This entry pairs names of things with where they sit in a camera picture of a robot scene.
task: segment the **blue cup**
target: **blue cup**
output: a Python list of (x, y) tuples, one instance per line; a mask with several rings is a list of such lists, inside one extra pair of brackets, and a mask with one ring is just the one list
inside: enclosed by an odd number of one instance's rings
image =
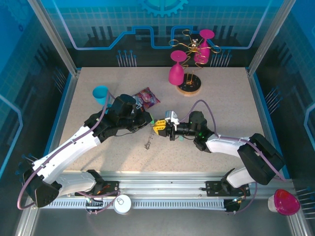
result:
[(106, 96), (107, 96), (108, 88), (104, 85), (97, 86), (93, 90), (93, 97), (95, 100), (102, 106), (105, 105)]

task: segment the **metal post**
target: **metal post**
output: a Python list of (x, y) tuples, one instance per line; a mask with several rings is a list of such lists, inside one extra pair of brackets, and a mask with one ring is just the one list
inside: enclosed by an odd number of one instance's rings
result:
[(284, 0), (279, 11), (277, 12), (274, 20), (272, 21), (265, 37), (263, 38), (255, 56), (253, 57), (251, 64), (248, 67), (250, 75), (253, 75), (257, 70), (259, 64), (261, 63), (263, 57), (268, 51), (274, 38), (277, 36), (282, 24), (284, 23), (286, 17), (288, 16), (291, 8), (293, 7), (296, 0)]
[(60, 35), (58, 34), (54, 24), (52, 23), (45, 7), (40, 1), (37, 0), (28, 0), (29, 4), (33, 8), (37, 18), (39, 19), (40, 23), (43, 25), (48, 37), (52, 41), (53, 45), (55, 46), (58, 54), (60, 55), (61, 59), (65, 63), (67, 69), (71, 73), (71, 75), (75, 76), (77, 73), (76, 66), (65, 47)]

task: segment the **pink wine glass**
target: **pink wine glass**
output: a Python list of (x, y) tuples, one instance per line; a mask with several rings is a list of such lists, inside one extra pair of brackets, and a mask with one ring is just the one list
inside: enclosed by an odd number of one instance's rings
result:
[(200, 64), (206, 64), (209, 60), (210, 49), (208, 48), (207, 40), (215, 36), (212, 30), (203, 29), (200, 31), (200, 36), (203, 37), (203, 42), (198, 46), (199, 53), (195, 53), (194, 60)]
[(171, 53), (171, 58), (176, 64), (169, 71), (168, 81), (172, 85), (181, 85), (184, 82), (184, 69), (179, 63), (185, 61), (187, 55), (183, 51), (176, 50)]

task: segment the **speckled tabletop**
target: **speckled tabletop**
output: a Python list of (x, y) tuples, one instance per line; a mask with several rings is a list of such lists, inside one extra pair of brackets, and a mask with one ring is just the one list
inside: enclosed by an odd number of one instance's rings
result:
[[(61, 143), (69, 139), (91, 114), (102, 109), (92, 96), (93, 89), (99, 85), (108, 86), (114, 96), (121, 93), (133, 95), (150, 87), (161, 101), (148, 109), (156, 119), (164, 118), (167, 110), (174, 110), (182, 118), (196, 100), (204, 99), (213, 110), (218, 133), (234, 137), (263, 134), (245, 68), (203, 68), (197, 71), (202, 86), (193, 97), (184, 97), (169, 84), (169, 69), (82, 68)], [(195, 110), (203, 112), (208, 127), (212, 129), (207, 108), (199, 104)], [(67, 170), (225, 173), (243, 165), (240, 159), (227, 154), (201, 152), (190, 140), (170, 141), (156, 134), (152, 136), (150, 148), (145, 149), (151, 129), (147, 125), (135, 134), (111, 137), (82, 155)]]

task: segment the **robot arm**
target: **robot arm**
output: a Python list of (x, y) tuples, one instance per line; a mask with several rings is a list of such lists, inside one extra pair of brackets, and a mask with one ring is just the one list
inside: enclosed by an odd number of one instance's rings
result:
[(232, 169), (222, 178), (221, 185), (227, 193), (251, 182), (267, 185), (275, 176), (275, 172), (248, 142), (254, 144), (277, 171), (284, 166), (283, 157), (261, 134), (245, 138), (223, 137), (207, 128), (207, 120), (199, 111), (190, 114), (188, 123), (179, 122), (174, 111), (166, 112), (165, 117), (154, 125), (158, 135), (169, 136), (171, 141), (176, 135), (194, 136), (193, 142), (200, 151), (221, 152), (243, 161), (245, 167)]
[[(85, 152), (109, 137), (115, 136), (118, 130), (127, 129), (134, 133), (152, 121), (148, 112), (142, 107), (137, 107), (134, 98), (122, 94), (115, 99), (99, 125), (92, 132), (75, 141), (77, 137), (89, 131), (99, 121), (101, 113), (102, 111), (91, 115), (68, 141), (48, 155), (33, 163), (25, 160), (19, 165), (23, 184), (38, 167), (43, 167), (26, 188), (27, 193), (38, 207), (44, 207), (56, 197), (68, 193), (83, 191), (96, 195), (105, 186), (105, 181), (96, 171), (89, 170), (71, 176), (63, 176), (62, 172)], [(69, 142), (72, 144), (63, 149), (63, 146)], [(43, 166), (44, 161), (56, 152), (58, 153), (54, 158)]]

